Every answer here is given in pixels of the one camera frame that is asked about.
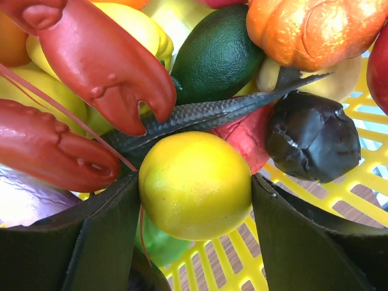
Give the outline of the red toy lobster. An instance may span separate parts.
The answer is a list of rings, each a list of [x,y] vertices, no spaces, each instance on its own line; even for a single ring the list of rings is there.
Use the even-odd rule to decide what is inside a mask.
[[[145,102],[160,122],[176,102],[162,64],[89,1],[2,1],[1,11],[35,35],[59,79],[111,125],[142,136]],[[1,101],[1,164],[77,192],[111,185],[126,159],[95,132],[73,133],[51,113]]]

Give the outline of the yellow toy lemon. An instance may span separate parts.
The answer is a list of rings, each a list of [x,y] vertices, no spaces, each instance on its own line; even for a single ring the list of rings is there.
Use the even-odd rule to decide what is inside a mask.
[[[168,235],[205,241],[236,229],[252,208],[251,172],[226,141],[184,132],[158,141],[139,169],[149,219]]]

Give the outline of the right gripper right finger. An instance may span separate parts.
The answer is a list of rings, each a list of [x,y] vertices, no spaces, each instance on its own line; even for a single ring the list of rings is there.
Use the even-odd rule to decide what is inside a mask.
[[[270,290],[387,290],[387,229],[329,213],[252,176]]]

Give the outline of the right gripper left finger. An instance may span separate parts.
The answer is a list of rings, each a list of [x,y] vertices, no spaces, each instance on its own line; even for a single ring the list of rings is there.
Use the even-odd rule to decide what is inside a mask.
[[[2,290],[125,290],[139,215],[138,177],[34,224],[1,230]]]

